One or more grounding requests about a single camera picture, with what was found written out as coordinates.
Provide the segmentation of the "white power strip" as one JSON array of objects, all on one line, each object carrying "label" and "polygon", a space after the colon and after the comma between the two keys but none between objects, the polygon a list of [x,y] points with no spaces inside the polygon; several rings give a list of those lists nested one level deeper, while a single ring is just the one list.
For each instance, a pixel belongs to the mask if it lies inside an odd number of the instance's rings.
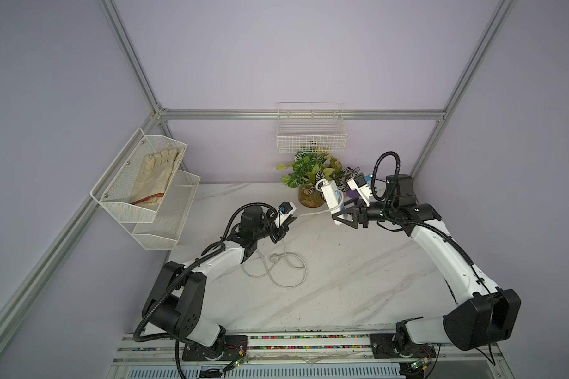
[{"label": "white power strip", "polygon": [[317,188],[322,192],[331,215],[344,209],[344,196],[339,191],[335,181],[321,179],[317,182]]}]

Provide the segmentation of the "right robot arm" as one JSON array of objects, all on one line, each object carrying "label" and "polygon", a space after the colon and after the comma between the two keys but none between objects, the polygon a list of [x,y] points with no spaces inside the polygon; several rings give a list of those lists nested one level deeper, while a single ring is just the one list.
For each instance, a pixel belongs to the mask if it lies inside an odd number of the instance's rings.
[{"label": "right robot arm", "polygon": [[396,232],[404,232],[431,258],[444,278],[455,307],[444,316],[415,317],[398,322],[392,344],[395,351],[411,356],[424,345],[453,344],[457,349],[480,351],[490,363],[495,361],[494,344],[511,337],[522,304],[512,289],[502,289],[485,274],[447,230],[439,213],[420,203],[413,189],[413,177],[400,172],[400,157],[389,151],[395,172],[385,179],[386,188],[376,188],[377,175],[358,174],[348,181],[358,196],[346,201],[333,181],[317,183],[336,224],[354,229],[370,223],[388,222]]}]

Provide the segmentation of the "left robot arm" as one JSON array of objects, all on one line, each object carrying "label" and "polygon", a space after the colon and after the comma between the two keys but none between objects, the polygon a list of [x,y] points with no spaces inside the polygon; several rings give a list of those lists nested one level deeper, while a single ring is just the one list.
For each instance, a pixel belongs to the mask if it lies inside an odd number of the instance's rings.
[{"label": "left robot arm", "polygon": [[202,315],[208,283],[237,265],[242,265],[257,250],[259,241],[281,241],[296,220],[297,208],[291,202],[273,207],[251,202],[230,217],[223,235],[207,246],[199,257],[162,268],[142,308],[142,319],[133,332],[133,341],[150,342],[169,338],[197,347],[209,359],[226,349],[226,331]]}]

